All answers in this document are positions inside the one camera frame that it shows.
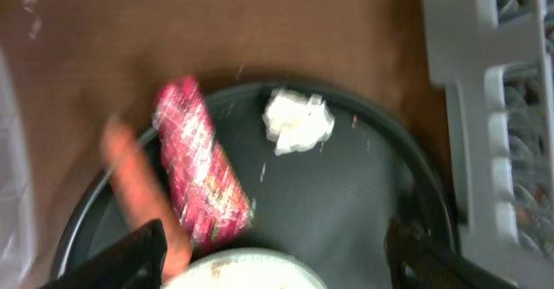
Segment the clear plastic storage bin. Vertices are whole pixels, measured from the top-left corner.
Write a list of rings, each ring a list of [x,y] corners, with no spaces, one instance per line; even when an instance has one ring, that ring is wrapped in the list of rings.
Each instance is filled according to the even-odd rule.
[[[1,57],[1,287],[19,287],[36,256],[27,145],[8,63]]]

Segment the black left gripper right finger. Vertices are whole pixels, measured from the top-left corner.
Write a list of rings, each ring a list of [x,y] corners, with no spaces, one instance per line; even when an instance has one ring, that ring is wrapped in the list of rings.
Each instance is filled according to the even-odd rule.
[[[389,221],[384,250],[394,289],[516,289],[415,227]]]

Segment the orange carrot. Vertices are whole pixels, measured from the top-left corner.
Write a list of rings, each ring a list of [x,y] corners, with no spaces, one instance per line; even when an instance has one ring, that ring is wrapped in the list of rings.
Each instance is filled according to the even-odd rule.
[[[153,219],[162,222],[167,243],[162,281],[174,279],[187,269],[192,246],[134,130],[122,120],[111,117],[101,135],[100,154],[111,171],[110,184],[128,222],[134,228]]]

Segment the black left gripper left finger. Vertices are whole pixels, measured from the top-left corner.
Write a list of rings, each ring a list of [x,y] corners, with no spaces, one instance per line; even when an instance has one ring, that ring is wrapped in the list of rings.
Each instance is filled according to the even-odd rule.
[[[166,252],[163,224],[154,219],[41,289],[160,289]]]

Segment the round black serving tray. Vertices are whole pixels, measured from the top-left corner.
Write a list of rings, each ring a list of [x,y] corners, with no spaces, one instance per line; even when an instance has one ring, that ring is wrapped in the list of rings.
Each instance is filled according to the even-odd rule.
[[[437,169],[392,117],[349,93],[319,88],[335,118],[332,135],[309,151],[276,155],[262,119],[273,91],[270,83],[247,84],[205,99],[254,218],[236,239],[196,251],[193,265],[242,250],[276,253],[302,262],[329,288],[388,288],[391,219],[457,248]]]

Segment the grey plate with food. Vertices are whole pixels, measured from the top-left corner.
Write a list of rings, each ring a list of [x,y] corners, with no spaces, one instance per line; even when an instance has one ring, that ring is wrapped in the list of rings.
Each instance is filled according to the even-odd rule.
[[[210,254],[161,285],[162,289],[326,289],[325,282],[293,256],[264,248]]]

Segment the grey dishwasher rack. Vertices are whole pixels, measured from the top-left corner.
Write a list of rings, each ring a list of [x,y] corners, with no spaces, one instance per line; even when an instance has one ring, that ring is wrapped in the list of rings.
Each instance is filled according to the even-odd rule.
[[[461,252],[553,285],[553,0],[422,0],[446,93]]]

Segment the red snack wrapper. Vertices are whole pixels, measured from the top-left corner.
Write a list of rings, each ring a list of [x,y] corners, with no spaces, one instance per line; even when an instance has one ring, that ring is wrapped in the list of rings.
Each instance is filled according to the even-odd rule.
[[[172,207],[193,246],[218,247],[246,230],[254,217],[251,202],[216,137],[193,76],[159,92],[152,124],[161,142]]]

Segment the white tissue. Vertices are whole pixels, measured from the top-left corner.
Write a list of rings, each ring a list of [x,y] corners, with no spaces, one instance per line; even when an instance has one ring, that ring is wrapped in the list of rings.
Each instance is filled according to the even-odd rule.
[[[311,150],[329,139],[335,124],[321,95],[306,97],[286,88],[272,91],[262,120],[276,156]]]

